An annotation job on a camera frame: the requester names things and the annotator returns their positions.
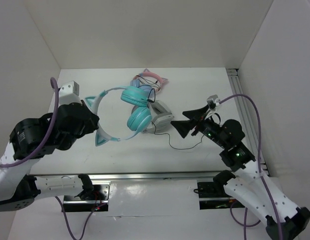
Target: teal cat ear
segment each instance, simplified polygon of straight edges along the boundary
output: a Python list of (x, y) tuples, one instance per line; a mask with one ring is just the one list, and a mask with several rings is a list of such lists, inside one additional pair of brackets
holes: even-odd
[(95, 101), (95, 96), (88, 96), (88, 97), (85, 97), (85, 102), (87, 103), (87, 105), (89, 106), (89, 107), (91, 107), (92, 106), (92, 104), (94, 103), (94, 101)]
[(96, 137), (95, 137), (96, 147), (101, 146), (102, 144), (105, 144), (106, 142), (108, 142), (108, 140), (104, 139), (98, 133), (96, 133)]

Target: pink headband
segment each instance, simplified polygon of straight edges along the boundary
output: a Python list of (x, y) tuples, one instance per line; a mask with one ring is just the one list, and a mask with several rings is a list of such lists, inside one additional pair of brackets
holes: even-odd
[(161, 78), (159, 75), (150, 72), (150, 71), (144, 71), (139, 73), (138, 75), (134, 76), (133, 80), (137, 79), (139, 76), (141, 77), (151, 77), (156, 79), (159, 83), (160, 83), (160, 89), (162, 88), (162, 86), (168, 82), (168, 79), (166, 78)]

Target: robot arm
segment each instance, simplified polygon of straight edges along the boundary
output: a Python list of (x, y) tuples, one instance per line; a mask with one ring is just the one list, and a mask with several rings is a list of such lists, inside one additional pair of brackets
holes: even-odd
[[(93, 190), (88, 175), (45, 178), (29, 176), (31, 167), (55, 149), (68, 150), (76, 141), (98, 128), (99, 118), (80, 101), (79, 86), (73, 81), (59, 89), (57, 119), (44, 147), (33, 158), (13, 167), (0, 167), (0, 212), (15, 211), (29, 206), (34, 200), (60, 195), (84, 198)], [(28, 118), (16, 125), (10, 135), (0, 166), (13, 164), (35, 149), (47, 131), (51, 114)]]
[[(241, 142), (245, 134), (238, 121), (229, 119), (220, 126), (210, 118), (216, 112), (216, 107), (220, 107), (217, 96), (210, 97), (207, 103), (203, 108), (184, 111), (183, 115), (189, 120), (172, 121), (171, 124), (183, 138), (194, 129), (192, 136), (201, 132), (219, 145), (223, 149), (220, 156), (232, 172), (226, 170), (215, 176), (215, 184), (253, 212), (266, 226), (271, 239), (279, 239), (277, 213), (283, 239), (294, 239), (306, 228), (310, 211), (306, 207), (298, 207), (262, 169), (260, 171), (258, 161)], [(276, 207), (276, 213), (269, 195)]]

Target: table surface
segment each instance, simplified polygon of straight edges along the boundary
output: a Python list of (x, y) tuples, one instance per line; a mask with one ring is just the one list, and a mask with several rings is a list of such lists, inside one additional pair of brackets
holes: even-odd
[[(80, 98), (98, 95), (103, 90), (127, 86), (142, 68), (123, 69), (63, 69), (58, 84), (70, 81), (80, 85)], [(183, 111), (206, 105), (206, 99), (217, 94), (220, 99), (232, 95), (224, 68), (152, 68), (150, 71), (169, 83), (156, 99), (165, 102), (175, 115), (175, 120), (186, 120)], [(116, 137), (131, 133), (126, 122), (132, 105), (120, 100), (121, 91), (110, 92), (100, 104), (98, 115), (106, 132)], [(50, 111), (53, 109), (54, 97)], [(240, 121), (233, 99), (223, 104), (220, 111), (222, 122), (227, 119)], [(171, 144), (177, 148), (189, 148), (200, 142), (201, 134), (183, 139), (170, 127)], [(75, 142), (68, 151), (56, 150), (34, 165), (31, 174), (103, 174), (103, 173), (171, 173), (221, 171), (227, 169), (220, 159), (222, 149), (207, 138), (191, 150), (175, 150), (168, 144), (167, 135), (140, 133), (133, 139), (108, 142), (95, 146), (95, 134)]]
[[(196, 180), (118, 181), (110, 186), (108, 212), (94, 213), (84, 240), (243, 240), (243, 228), (229, 209), (199, 209)], [(88, 212), (67, 213), (79, 238)], [(234, 209), (243, 222), (244, 209)], [(247, 223), (256, 222), (248, 213)], [(270, 239), (259, 224), (247, 238)], [(53, 197), (35, 201), (16, 213), (8, 240), (71, 239)]]

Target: ear cushion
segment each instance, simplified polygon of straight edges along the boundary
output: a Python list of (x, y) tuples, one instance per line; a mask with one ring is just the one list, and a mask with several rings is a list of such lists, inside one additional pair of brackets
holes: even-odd
[(127, 127), (131, 131), (142, 132), (151, 122), (151, 113), (147, 107), (138, 107), (128, 118)]
[(154, 96), (154, 90), (153, 90), (153, 88), (152, 88), (151, 86), (149, 86), (149, 85), (141, 85), (141, 86), (139, 87), (139, 89), (145, 91), (145, 92), (147, 93), (147, 96), (149, 96), (149, 98), (152, 98), (152, 97)]
[(120, 99), (129, 104), (139, 107), (146, 107), (148, 104), (148, 95), (142, 89), (134, 86), (128, 86), (126, 90), (121, 93)]
[(130, 81), (130, 86), (138, 88), (140, 86), (140, 81), (139, 79), (133, 79)]

